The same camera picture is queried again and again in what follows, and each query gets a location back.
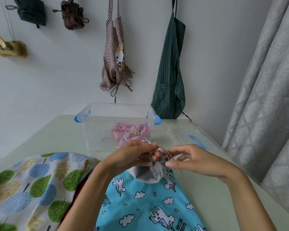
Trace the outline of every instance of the patterned curtain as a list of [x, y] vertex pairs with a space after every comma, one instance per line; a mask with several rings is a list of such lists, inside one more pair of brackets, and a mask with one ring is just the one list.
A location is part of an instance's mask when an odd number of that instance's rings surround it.
[[289, 0], [274, 0], [223, 149], [289, 209]]

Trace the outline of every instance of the fingernail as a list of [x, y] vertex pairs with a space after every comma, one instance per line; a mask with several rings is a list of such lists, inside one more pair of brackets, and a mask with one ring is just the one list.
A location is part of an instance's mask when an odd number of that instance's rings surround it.
[[165, 162], [165, 165], [166, 165], [167, 167], [171, 167], [171, 161], [166, 161], [166, 162]]

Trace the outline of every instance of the apron pocket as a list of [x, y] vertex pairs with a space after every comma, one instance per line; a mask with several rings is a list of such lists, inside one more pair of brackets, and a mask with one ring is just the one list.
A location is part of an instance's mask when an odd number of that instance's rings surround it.
[[151, 106], [153, 109], [168, 109], [174, 106], [176, 82], [156, 83]]

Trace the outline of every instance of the table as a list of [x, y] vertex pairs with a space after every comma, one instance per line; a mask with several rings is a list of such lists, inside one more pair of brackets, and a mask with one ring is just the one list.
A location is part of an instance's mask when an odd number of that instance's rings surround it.
[[[165, 148], [192, 143], [191, 139], [182, 138], [182, 129], [180, 128], [191, 132], [211, 153], [231, 161], [230, 157], [204, 131], [195, 127], [188, 120], [163, 120], [161, 125], [154, 127], [151, 140]], [[61, 115], [8, 155], [0, 163], [0, 172], [26, 157], [64, 151], [77, 152], [100, 160], [111, 153], [106, 151], [88, 152], [83, 124], [76, 123], [74, 116]], [[238, 231], [239, 225], [227, 186], [217, 178], [184, 170], [182, 172], [175, 171], [175, 177], [207, 229], [210, 231]], [[277, 230], [289, 230], [289, 214], [257, 183], [252, 181], [252, 184]]]

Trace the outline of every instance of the transparent plastic storage box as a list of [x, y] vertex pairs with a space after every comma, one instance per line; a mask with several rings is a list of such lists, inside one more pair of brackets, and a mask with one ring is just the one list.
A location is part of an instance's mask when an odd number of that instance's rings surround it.
[[116, 124], [147, 124], [152, 132], [154, 124], [161, 122], [150, 105], [118, 103], [90, 103], [77, 114], [75, 121], [84, 125], [88, 151], [115, 150], [120, 141], [114, 136]]

